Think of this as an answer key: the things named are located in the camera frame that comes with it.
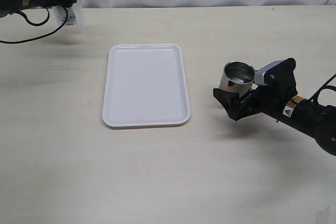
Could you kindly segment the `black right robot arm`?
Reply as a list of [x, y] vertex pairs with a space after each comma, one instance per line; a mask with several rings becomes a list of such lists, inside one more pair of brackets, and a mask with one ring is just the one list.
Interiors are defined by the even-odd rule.
[[296, 89], [293, 58], [277, 60], [255, 70], [242, 61], [224, 66], [214, 98], [234, 121], [263, 113], [313, 138], [327, 153], [335, 155], [335, 107], [322, 105], [323, 90], [335, 90], [326, 81], [309, 99]]

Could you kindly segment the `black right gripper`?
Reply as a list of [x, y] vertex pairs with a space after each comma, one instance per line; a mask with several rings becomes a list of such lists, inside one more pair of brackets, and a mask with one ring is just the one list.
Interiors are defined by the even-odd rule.
[[293, 58], [285, 59], [271, 70], [270, 83], [267, 86], [257, 86], [248, 92], [247, 98], [239, 99], [239, 93], [228, 92], [220, 88], [213, 89], [213, 97], [228, 109], [228, 116], [238, 121], [242, 118], [260, 112], [273, 112], [283, 102], [288, 102], [298, 94], [294, 70], [296, 61]]

